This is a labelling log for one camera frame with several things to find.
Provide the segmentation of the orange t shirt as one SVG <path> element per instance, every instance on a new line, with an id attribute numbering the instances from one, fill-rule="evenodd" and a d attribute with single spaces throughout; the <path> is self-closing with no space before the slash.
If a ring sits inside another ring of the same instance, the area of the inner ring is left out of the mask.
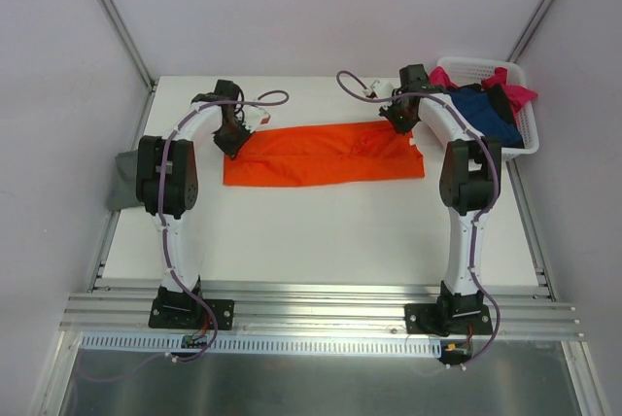
<path id="1" fill-rule="evenodd" d="M 224 159 L 223 183 L 304 188 L 424 176 L 424 157 L 408 136 L 386 121 L 365 121 L 259 131 Z"/>

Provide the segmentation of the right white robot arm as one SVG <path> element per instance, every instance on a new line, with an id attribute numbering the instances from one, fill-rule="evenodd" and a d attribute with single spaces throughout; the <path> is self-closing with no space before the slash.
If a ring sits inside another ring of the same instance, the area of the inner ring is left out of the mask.
<path id="1" fill-rule="evenodd" d="M 450 219 L 449 260 L 439 294 L 432 303 L 405 305 L 406 330 L 441 337 L 492 335 L 480 263 L 488 214 L 501 193 L 501 142 L 471 125 L 451 95 L 430 82 L 423 65 L 401 68 L 399 81 L 398 87 L 375 81 L 370 94 L 396 132 L 405 134 L 422 122 L 443 146 L 438 187 Z"/>

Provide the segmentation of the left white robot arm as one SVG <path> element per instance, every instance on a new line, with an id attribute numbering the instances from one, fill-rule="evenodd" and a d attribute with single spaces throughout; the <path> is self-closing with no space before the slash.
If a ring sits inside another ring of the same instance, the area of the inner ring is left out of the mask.
<path id="1" fill-rule="evenodd" d="M 195 133 L 214 111 L 220 111 L 222 123 L 214 132 L 214 143 L 225 156 L 237 157 L 253 133 L 245 123 L 243 102 L 238 84 L 218 80 L 213 91 L 194 97 L 190 111 L 172 130 L 139 141 L 136 196 L 153 217 L 163 263 L 148 322 L 152 329 L 198 329 L 200 333 L 232 329 L 235 302 L 202 295 L 189 224 L 199 196 Z"/>

